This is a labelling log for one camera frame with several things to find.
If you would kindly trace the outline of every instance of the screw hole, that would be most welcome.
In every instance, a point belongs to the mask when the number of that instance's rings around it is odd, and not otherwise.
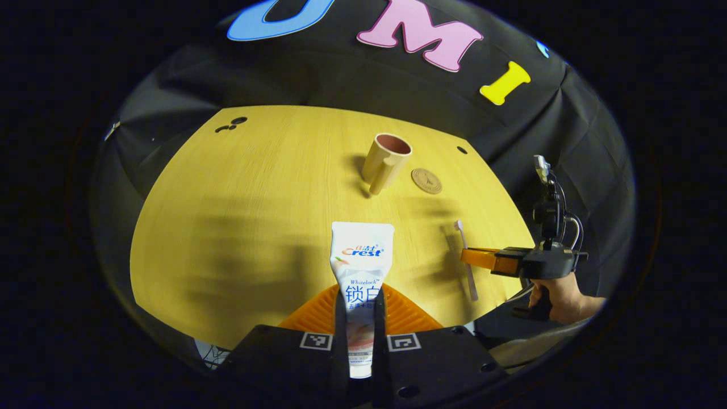
[[[492,372],[495,368],[497,368],[497,365],[495,365],[494,362],[490,362],[485,365],[482,365],[480,367],[480,372]]]
[[[419,388],[414,385],[405,386],[404,388],[399,389],[396,393],[404,399],[409,399],[419,394]]]

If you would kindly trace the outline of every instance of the yellow letter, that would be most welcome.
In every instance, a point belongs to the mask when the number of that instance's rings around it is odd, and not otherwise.
[[[495,105],[505,103],[505,97],[510,94],[518,85],[530,82],[530,76],[515,61],[507,64],[507,72],[504,73],[492,85],[483,85],[480,93]]]

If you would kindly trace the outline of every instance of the finger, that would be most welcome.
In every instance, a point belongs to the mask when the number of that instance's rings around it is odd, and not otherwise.
[[[531,279],[530,281],[535,284],[535,287],[538,287],[538,290],[540,290],[540,287],[550,289],[550,285],[553,283],[553,281],[549,279]]]
[[[535,304],[540,301],[542,293],[540,291],[540,286],[538,284],[535,284],[533,286],[533,290],[530,292],[530,303],[528,304],[528,308],[531,308]]]

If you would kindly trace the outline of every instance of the cork coaster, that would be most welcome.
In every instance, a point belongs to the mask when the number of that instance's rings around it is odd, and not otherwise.
[[[437,194],[442,191],[442,182],[439,178],[421,167],[411,171],[411,179],[427,193]]]

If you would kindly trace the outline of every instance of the human hand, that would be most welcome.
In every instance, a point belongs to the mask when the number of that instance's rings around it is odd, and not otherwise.
[[[561,324],[572,324],[591,317],[606,301],[605,298],[581,294],[574,271],[559,279],[533,279],[531,281],[534,286],[530,293],[529,307],[538,304],[542,298],[542,287],[547,288],[550,293],[550,303],[553,305],[550,310],[550,319]]]

